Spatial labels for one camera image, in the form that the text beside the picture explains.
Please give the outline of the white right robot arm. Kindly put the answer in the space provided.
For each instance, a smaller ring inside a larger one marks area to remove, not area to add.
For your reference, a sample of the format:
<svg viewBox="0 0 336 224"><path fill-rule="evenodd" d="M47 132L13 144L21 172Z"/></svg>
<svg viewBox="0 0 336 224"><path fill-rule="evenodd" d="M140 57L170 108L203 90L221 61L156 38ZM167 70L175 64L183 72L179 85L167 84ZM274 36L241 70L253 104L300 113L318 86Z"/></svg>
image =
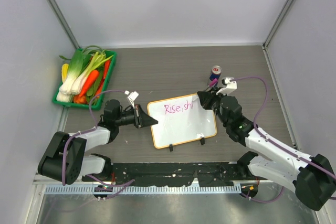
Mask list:
<svg viewBox="0 0 336 224"><path fill-rule="evenodd" d="M332 199L335 174L325 156L311 156L270 136L243 116L242 107L233 96L213 90L199 91L197 96L201 107L212 110L219 118L231 140L251 149L238 160L239 177L272 180L294 192L314 211Z"/></svg>

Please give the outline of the orange framed whiteboard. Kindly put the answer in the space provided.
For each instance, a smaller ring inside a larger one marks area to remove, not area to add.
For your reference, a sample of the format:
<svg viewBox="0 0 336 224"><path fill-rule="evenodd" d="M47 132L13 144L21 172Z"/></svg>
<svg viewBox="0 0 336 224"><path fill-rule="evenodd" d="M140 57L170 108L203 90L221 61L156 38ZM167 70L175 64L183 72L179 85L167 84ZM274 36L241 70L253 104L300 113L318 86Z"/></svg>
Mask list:
<svg viewBox="0 0 336 224"><path fill-rule="evenodd" d="M217 134L214 112L202 108L196 93L150 102L147 111L158 121L151 126L153 144L157 149Z"/></svg>

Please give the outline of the purple capped marker pen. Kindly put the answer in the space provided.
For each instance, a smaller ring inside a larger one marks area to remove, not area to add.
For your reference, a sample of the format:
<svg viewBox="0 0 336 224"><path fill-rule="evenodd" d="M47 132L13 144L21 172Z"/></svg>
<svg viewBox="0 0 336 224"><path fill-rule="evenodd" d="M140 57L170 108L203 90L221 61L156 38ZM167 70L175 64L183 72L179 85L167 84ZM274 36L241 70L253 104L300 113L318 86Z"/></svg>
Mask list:
<svg viewBox="0 0 336 224"><path fill-rule="evenodd" d="M214 87L215 84L218 83L218 79L215 78L212 81L210 81L210 83L207 85L206 89L204 91L209 90L210 88ZM198 100L198 95L195 96L195 98L192 100L192 102L195 102L196 100Z"/></svg>

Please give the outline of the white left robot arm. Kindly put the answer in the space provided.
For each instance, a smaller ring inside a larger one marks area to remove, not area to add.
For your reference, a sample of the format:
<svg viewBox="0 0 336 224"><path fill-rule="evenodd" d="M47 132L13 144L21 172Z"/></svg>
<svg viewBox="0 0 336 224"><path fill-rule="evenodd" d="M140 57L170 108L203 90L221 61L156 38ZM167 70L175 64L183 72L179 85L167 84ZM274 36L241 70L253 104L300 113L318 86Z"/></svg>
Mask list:
<svg viewBox="0 0 336 224"><path fill-rule="evenodd" d="M73 184L78 177L91 176L105 182L113 173L111 159L101 154L85 156L85 152L113 142L121 126L133 125L140 129L156 124L158 121L146 114L139 104L123 109L118 100L109 100L97 126L76 133L56 132L37 172L63 185Z"/></svg>

